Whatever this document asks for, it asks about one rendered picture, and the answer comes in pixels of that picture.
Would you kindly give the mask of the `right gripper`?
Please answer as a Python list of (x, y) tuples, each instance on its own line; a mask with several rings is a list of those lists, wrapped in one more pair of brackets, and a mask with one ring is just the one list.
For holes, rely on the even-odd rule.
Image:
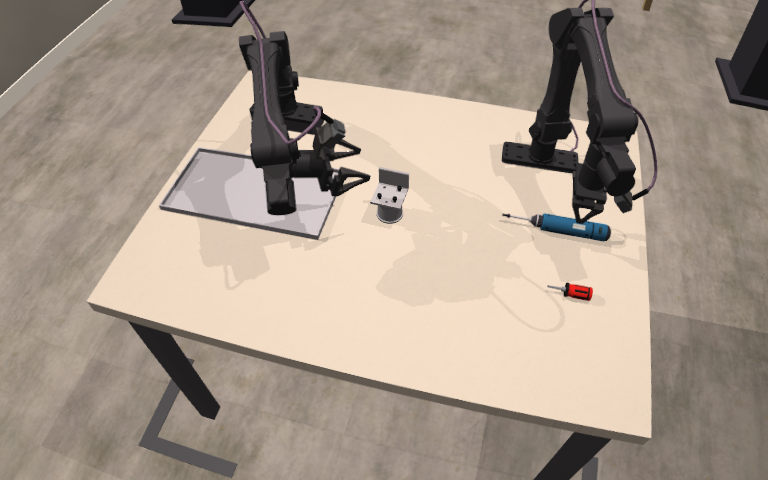
[[(338, 175), (332, 177), (334, 168), (331, 167), (330, 161), (358, 155), (361, 152), (361, 148), (344, 139), (337, 144), (353, 151), (335, 152), (335, 146), (331, 149), (323, 147), (333, 138), (331, 124), (326, 122), (322, 127), (316, 128), (312, 144), (313, 150), (298, 150), (299, 159), (297, 159), (294, 176), (294, 178), (318, 178), (321, 192), (330, 190), (332, 197), (340, 196), (350, 189), (368, 182), (371, 178), (369, 174), (345, 167), (340, 167)], [(344, 184), (348, 177), (363, 179)]]

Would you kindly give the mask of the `blue electric screwdriver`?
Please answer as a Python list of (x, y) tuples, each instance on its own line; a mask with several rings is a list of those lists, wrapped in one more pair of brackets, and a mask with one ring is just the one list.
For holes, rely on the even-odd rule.
[(598, 241), (607, 241), (611, 236), (610, 226), (607, 224), (586, 221), (583, 225), (577, 224), (575, 218), (546, 214), (532, 217), (520, 217), (510, 215), (511, 218), (528, 220), (534, 227), (542, 231), (576, 236)]

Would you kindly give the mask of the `red screwdriver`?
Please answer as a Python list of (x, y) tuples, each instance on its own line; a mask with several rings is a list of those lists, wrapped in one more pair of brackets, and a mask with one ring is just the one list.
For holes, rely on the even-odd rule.
[(593, 295), (593, 289), (591, 287), (575, 285), (570, 283), (566, 283), (565, 287), (564, 286), (557, 287), (557, 286), (550, 285), (549, 288), (561, 290), (562, 292), (564, 292), (563, 297), (569, 296), (572, 298), (587, 300), (587, 301), (590, 301)]

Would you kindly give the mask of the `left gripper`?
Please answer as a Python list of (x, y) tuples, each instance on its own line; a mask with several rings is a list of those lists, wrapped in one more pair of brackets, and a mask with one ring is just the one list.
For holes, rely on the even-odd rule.
[[(575, 214), (576, 223), (583, 224), (590, 218), (604, 211), (604, 204), (607, 201), (607, 191), (596, 170), (588, 166), (585, 159), (583, 163), (577, 163), (575, 168), (576, 171), (573, 171), (572, 173), (572, 208)], [(581, 169), (582, 171), (580, 172)], [(632, 193), (629, 191), (622, 196), (628, 205), (633, 207)], [(580, 218), (579, 208), (590, 209), (591, 211), (583, 218)]]

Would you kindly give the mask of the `dark grey cylinder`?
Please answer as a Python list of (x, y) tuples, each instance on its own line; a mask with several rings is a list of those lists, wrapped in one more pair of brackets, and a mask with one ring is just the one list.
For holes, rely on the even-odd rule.
[(377, 218), (383, 223), (386, 223), (386, 224), (397, 223), (403, 217), (402, 207), (400, 210), (396, 210), (396, 209), (377, 205), (377, 208), (378, 208), (376, 212)]

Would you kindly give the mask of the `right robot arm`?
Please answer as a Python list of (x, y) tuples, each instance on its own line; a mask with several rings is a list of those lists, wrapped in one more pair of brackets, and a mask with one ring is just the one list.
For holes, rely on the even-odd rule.
[[(269, 124), (269, 118), (287, 139), (285, 120), (312, 124), (317, 117), (313, 106), (318, 105), (296, 102), (294, 91), (299, 87), (298, 73), (291, 68), (285, 31), (271, 32), (270, 38), (261, 41), (259, 44), (253, 35), (239, 36), (239, 47), (253, 78), (254, 103), (249, 109), (253, 114), (250, 151), (255, 167), (263, 169), (268, 214), (288, 215), (296, 211), (292, 178), (299, 159), (298, 143), (296, 141), (289, 148)], [(323, 107), (318, 107), (323, 112)]]

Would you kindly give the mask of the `grey l-shaped bracket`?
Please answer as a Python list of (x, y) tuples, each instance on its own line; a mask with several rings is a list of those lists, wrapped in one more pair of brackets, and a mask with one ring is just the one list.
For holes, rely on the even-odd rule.
[[(400, 192), (398, 192), (397, 186), (402, 187)], [(408, 190), (409, 173), (379, 167), (379, 183), (370, 204), (400, 210)], [(381, 199), (377, 197), (378, 193), (382, 194)], [(394, 196), (397, 197), (395, 203), (393, 201)]]

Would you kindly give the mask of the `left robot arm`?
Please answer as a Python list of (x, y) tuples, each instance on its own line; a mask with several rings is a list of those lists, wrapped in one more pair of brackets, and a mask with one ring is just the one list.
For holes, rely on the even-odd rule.
[(549, 37), (553, 43), (553, 62), (546, 95), (529, 128), (532, 147), (506, 141), (502, 160), (576, 171), (578, 153), (555, 147), (557, 140), (567, 139), (572, 131), (570, 101), (582, 63), (590, 119), (586, 134), (591, 141), (585, 161), (597, 171), (606, 191), (614, 196), (615, 204), (624, 214), (632, 211), (632, 207), (622, 195), (634, 187), (636, 171), (625, 142), (635, 134), (638, 116), (617, 78), (608, 45), (607, 26), (614, 18), (613, 11), (595, 8), (595, 14), (600, 18), (593, 18), (592, 10), (583, 13), (582, 8), (567, 8), (551, 16)]

